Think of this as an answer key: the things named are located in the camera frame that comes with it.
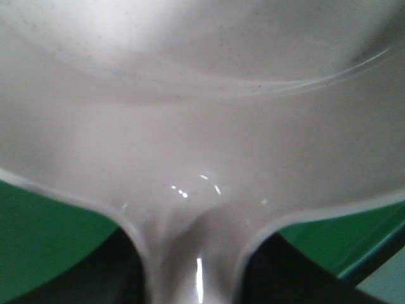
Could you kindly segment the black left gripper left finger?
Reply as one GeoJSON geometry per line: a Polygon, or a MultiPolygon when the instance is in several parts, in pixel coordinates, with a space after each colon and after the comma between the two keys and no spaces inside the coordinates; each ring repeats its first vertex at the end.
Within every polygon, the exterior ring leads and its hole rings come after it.
{"type": "Polygon", "coordinates": [[[144,269],[133,242],[117,229],[66,272],[8,303],[147,303],[144,269]]]}

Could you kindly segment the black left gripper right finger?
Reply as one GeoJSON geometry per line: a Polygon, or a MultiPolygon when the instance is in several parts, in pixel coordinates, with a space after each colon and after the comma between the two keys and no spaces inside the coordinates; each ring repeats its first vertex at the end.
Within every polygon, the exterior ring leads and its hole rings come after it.
{"type": "Polygon", "coordinates": [[[382,303],[315,264],[279,233],[247,264],[242,303],[382,303]]]}

